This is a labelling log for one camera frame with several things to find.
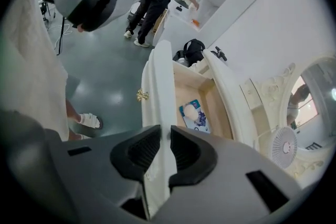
white skirt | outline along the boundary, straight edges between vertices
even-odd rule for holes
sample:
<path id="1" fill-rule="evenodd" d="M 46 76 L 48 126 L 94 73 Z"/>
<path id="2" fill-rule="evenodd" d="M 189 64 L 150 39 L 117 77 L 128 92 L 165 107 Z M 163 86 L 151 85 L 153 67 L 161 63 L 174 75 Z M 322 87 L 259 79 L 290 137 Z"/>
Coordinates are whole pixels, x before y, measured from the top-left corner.
<path id="1" fill-rule="evenodd" d="M 38 0 L 12 0 L 1 30 L 1 108 L 30 116 L 68 140 L 68 75 L 57 59 Z"/>

black pants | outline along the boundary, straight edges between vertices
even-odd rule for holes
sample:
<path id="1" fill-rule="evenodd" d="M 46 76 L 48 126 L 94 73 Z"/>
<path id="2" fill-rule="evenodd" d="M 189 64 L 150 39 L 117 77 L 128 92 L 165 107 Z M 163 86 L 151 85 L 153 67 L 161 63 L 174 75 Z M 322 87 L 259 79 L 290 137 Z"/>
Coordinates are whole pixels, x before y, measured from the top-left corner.
<path id="1" fill-rule="evenodd" d="M 134 29 L 141 21 L 141 18 L 146 14 L 146 17 L 143 20 L 141 29 L 138 33 L 138 41 L 140 44 L 145 42 L 145 37 L 152 29 L 156 20 L 160 17 L 160 15 L 167 8 L 170 0 L 142 0 L 140 1 L 140 6 L 136 10 L 137 12 L 134 14 L 133 18 L 130 20 L 130 24 L 128 25 L 126 30 L 131 31 L 133 33 Z"/>

gold drawer knob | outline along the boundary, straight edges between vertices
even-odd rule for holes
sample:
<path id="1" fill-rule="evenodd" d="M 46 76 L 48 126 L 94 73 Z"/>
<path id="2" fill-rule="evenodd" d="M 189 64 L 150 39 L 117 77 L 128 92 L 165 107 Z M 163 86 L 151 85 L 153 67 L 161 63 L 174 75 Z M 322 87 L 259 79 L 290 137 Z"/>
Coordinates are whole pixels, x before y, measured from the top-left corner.
<path id="1" fill-rule="evenodd" d="M 138 102 L 141 102 L 141 98 L 143 98 L 145 100 L 148 100 L 148 98 L 149 98 L 149 93 L 148 92 L 143 93 L 142 89 L 138 90 L 138 92 L 136 94 L 137 94 L 136 99 L 137 99 Z"/>

window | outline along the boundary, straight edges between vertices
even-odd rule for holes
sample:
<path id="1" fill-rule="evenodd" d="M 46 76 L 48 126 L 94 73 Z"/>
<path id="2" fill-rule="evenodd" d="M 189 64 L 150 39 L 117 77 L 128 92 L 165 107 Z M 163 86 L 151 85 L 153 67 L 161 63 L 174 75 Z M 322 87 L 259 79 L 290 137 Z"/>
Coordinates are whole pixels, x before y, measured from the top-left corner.
<path id="1" fill-rule="evenodd" d="M 292 94 L 295 94 L 296 90 L 306 84 L 302 77 L 299 77 L 299 79 L 296 81 L 293 89 L 292 89 Z M 311 119 L 313 119 L 317 115 L 317 110 L 315 107 L 314 100 L 311 96 L 311 94 L 308 95 L 308 97 L 303 101 L 299 103 L 299 114 L 295 118 L 295 127 L 293 129 L 296 129 Z"/>

round mirror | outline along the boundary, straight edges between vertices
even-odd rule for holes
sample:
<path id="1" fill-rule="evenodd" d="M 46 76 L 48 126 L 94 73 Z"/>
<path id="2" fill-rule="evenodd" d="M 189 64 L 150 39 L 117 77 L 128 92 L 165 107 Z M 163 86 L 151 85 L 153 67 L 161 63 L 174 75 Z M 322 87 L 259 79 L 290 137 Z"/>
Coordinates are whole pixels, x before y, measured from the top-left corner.
<path id="1" fill-rule="evenodd" d="M 335 70 L 336 60 L 320 60 L 301 74 L 291 90 L 286 120 L 300 148 L 313 151 L 336 142 Z"/>

